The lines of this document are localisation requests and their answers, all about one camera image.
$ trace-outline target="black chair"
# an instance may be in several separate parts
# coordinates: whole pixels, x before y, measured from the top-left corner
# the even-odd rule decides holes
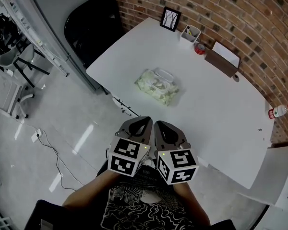
[[[64,34],[87,69],[124,35],[116,1],[89,0],[80,5],[67,18]]]

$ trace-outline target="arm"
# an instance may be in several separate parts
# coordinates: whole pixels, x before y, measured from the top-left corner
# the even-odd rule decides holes
[[[81,209],[89,206],[99,193],[111,188],[119,175],[110,170],[104,171],[90,183],[70,194],[62,206],[67,209]]]
[[[203,210],[201,205],[197,202],[194,194],[192,193],[187,183],[174,184],[174,190],[185,207],[186,211],[195,221],[202,226],[210,226],[210,220]]]

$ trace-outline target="power strip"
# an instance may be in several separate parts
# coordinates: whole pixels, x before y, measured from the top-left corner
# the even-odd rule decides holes
[[[32,140],[33,143],[35,143],[38,140],[37,134],[39,135],[39,138],[42,137],[43,133],[40,130],[40,128],[37,131],[35,131],[34,134],[31,136],[31,140]]]

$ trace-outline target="red tape roll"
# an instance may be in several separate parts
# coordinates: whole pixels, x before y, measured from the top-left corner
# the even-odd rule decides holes
[[[205,46],[202,44],[197,44],[194,48],[195,52],[199,55],[203,55],[205,53]]]

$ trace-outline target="white floor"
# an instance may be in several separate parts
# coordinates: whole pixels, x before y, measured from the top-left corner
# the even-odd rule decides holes
[[[46,69],[47,64],[42,58],[36,61]],[[25,106],[29,118],[24,124],[22,118],[17,122],[0,116],[0,211],[10,216],[20,230],[37,200],[61,205],[72,192],[60,185],[52,149],[31,141],[35,131],[31,126],[46,132],[67,167],[86,184],[104,163],[105,149],[114,133],[129,118],[114,105],[110,95],[84,90],[55,68],[49,76],[37,74],[33,79],[37,82],[36,96]],[[47,143],[44,134],[41,140]],[[82,186],[61,163],[59,167],[64,187]],[[190,185],[213,224],[232,219],[237,229],[249,229],[264,208],[236,194],[236,183],[216,170],[201,167]]]

